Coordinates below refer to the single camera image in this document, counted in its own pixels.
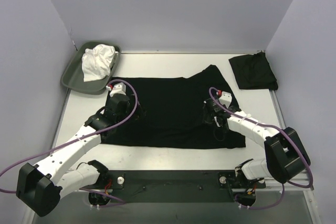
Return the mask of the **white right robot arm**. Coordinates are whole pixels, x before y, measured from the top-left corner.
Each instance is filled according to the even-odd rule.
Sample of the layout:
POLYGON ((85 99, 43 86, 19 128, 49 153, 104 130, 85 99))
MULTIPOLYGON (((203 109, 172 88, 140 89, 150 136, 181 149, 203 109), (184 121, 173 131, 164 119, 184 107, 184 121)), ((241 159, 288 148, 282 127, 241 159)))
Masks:
POLYGON ((310 159, 297 132, 262 123, 228 101, 209 98, 203 102, 204 122, 223 132, 237 133, 262 147, 265 156, 248 159, 235 167, 237 181, 272 178, 281 184, 309 188, 313 184, 310 159))

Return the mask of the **grey plastic tray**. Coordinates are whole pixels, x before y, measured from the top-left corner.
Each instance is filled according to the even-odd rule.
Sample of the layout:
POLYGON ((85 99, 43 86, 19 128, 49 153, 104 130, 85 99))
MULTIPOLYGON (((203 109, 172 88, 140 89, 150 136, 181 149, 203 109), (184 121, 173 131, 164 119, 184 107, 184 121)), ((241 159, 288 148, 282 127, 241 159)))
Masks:
POLYGON ((84 43, 76 52, 76 54, 72 57, 70 62, 68 63, 67 67, 65 68, 62 77, 61 77, 61 84, 69 88, 73 91, 83 93, 83 94, 90 94, 90 95, 99 95, 104 93, 106 89, 106 85, 109 81, 111 81, 116 69, 117 65, 120 61, 121 55, 121 48, 112 42, 106 41, 88 41, 84 43), (109 76, 104 77, 101 80, 89 81, 84 82, 84 73, 82 70, 82 56, 85 53, 86 49, 93 49, 95 46, 99 44, 104 44, 108 46, 113 46, 117 51, 116 57, 112 61, 111 72, 109 76))

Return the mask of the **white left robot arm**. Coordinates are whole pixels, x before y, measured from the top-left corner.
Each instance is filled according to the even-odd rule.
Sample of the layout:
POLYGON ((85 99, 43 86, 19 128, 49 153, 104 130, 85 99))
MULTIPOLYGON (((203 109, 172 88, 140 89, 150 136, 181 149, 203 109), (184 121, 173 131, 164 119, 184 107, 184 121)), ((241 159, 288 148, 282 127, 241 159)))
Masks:
POLYGON ((70 171, 81 157, 101 144, 118 126, 136 113, 138 100, 131 103, 125 94, 115 94, 79 131, 56 151, 37 162, 26 163, 18 174, 16 197, 40 217, 48 215, 68 194, 86 186, 101 188, 110 183, 108 168, 91 160, 70 171))

